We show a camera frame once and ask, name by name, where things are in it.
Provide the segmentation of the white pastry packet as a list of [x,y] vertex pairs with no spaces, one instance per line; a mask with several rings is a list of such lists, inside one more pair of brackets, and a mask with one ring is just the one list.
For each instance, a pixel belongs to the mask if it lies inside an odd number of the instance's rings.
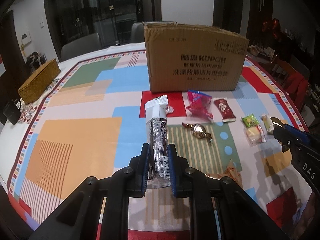
[[274,131],[274,124],[271,118],[267,114],[262,114],[261,119],[265,125],[268,134],[273,134]]

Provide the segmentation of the clear packet yellow cake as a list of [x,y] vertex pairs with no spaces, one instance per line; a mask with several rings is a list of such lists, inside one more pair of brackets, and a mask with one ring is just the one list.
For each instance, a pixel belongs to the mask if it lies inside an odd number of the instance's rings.
[[264,130],[261,125],[254,125],[245,130],[248,142],[251,145],[257,145],[266,142]]

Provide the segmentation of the green small snack packet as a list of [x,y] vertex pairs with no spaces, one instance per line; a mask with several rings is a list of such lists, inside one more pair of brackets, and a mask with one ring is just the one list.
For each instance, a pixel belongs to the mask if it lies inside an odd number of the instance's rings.
[[247,128],[259,125],[259,120],[255,117],[253,113],[242,117],[242,122]]

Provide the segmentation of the silver white snack bar packet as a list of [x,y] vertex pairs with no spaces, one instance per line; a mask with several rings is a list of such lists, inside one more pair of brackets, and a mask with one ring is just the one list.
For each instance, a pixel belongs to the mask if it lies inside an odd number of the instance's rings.
[[166,95],[145,103],[146,133],[149,152],[148,189],[170,186]]

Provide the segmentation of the gold candy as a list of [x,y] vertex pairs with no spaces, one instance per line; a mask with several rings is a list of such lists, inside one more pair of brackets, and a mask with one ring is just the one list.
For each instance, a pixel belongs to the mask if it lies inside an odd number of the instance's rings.
[[188,124],[183,122],[182,126],[184,128],[190,129],[192,135],[197,139],[206,139],[208,144],[212,143],[212,135],[207,132],[202,124]]

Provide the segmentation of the dark red snack packet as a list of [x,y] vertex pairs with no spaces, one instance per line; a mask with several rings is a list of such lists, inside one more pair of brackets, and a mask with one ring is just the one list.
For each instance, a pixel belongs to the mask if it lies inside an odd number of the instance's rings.
[[236,116],[234,115],[233,111],[231,110],[226,99],[216,99],[213,101],[213,103],[218,108],[218,110],[222,116],[223,123],[236,121]]

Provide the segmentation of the pink transparent snack bag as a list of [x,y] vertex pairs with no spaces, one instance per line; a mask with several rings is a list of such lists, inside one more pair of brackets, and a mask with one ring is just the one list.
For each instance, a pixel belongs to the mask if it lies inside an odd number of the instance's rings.
[[189,105],[185,108],[186,110],[199,118],[214,120],[213,114],[208,110],[212,102],[210,95],[196,90],[188,90],[187,97]]

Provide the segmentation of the red wooden chair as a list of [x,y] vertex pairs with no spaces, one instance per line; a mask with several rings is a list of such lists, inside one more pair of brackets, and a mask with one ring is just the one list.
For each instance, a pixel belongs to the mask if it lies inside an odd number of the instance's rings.
[[301,112],[309,86],[308,75],[303,75],[291,64],[281,60],[278,55],[271,62],[262,63],[261,66],[281,86]]

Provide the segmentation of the orange snack packet near edge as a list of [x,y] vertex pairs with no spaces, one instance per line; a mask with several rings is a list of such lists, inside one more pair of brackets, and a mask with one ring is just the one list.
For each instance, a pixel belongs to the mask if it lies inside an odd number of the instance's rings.
[[224,172],[218,173],[218,174],[212,173],[212,174],[208,174],[208,176],[210,178],[214,178],[214,179],[221,179],[222,177],[229,177],[233,181],[235,181],[241,188],[243,188],[241,174],[240,174],[240,172],[237,171],[236,165],[234,164],[234,162],[232,160],[230,160],[230,162],[228,163]]

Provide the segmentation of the colourful patchwork tablecloth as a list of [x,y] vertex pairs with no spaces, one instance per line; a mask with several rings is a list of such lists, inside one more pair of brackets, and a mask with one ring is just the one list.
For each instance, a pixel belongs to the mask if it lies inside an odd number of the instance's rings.
[[[141,44],[108,49],[90,59],[61,64],[62,73],[40,102],[6,124],[1,133],[1,182],[9,202],[31,234],[86,178],[105,178],[126,166],[146,141],[144,104],[149,90],[146,53]],[[217,107],[206,124],[211,144],[182,127],[194,122],[184,93],[171,93],[169,140],[189,163],[204,172],[222,172],[230,160],[244,189],[282,228],[297,219],[310,187],[290,165],[291,155],[273,139],[251,146],[241,117],[275,115],[299,129],[305,123],[281,87],[262,66],[246,59],[233,92],[226,98],[235,122],[223,123]]]

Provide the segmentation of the red heart balloons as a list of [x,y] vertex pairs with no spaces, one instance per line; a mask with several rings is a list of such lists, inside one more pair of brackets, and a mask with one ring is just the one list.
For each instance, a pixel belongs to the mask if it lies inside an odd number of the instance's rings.
[[274,18],[270,21],[264,21],[261,26],[261,31],[263,33],[268,33],[271,37],[277,40],[280,36],[280,22],[277,18]]

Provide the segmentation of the brown cardboard box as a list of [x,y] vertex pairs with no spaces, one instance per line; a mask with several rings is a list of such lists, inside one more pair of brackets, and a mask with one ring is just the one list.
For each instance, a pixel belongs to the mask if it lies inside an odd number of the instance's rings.
[[147,23],[144,38],[152,92],[233,91],[249,40],[218,27]]

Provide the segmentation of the grey dining chair centre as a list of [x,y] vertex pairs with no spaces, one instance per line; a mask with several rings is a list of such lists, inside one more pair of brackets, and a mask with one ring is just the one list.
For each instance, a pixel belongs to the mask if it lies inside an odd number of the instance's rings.
[[131,43],[141,43],[144,41],[144,22],[134,23],[131,28]]

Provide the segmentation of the grey dining chair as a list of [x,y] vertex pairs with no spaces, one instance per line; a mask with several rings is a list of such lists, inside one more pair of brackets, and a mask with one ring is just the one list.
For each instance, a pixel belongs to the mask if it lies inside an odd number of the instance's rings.
[[65,44],[61,49],[61,61],[84,55],[103,48],[98,33],[93,33]]
[[131,28],[131,43],[141,43],[144,41],[144,22],[134,23]]

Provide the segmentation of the woven yellow tissue box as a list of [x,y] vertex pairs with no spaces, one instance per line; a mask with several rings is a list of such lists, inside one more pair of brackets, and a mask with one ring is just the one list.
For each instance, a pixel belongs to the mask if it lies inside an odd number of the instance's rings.
[[56,59],[42,64],[18,89],[23,102],[28,105],[38,100],[60,72]]

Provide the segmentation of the grey dining chair left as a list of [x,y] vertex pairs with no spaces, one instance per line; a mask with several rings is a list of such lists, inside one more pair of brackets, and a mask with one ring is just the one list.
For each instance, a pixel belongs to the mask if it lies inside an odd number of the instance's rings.
[[65,44],[61,49],[61,61],[84,55],[103,48],[98,33],[93,33]]

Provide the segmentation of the black small bag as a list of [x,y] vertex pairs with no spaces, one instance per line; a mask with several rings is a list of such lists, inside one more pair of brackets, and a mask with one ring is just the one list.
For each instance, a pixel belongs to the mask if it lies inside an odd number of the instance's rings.
[[20,100],[10,100],[3,109],[4,116],[10,121],[12,125],[17,124],[18,120],[21,117],[21,105],[22,103]]

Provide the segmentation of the glass sliding door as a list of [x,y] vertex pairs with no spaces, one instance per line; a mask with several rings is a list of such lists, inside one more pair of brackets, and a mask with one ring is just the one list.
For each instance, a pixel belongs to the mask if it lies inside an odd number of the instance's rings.
[[134,23],[160,21],[161,0],[44,0],[44,9],[55,52],[92,33],[102,46],[131,42]]

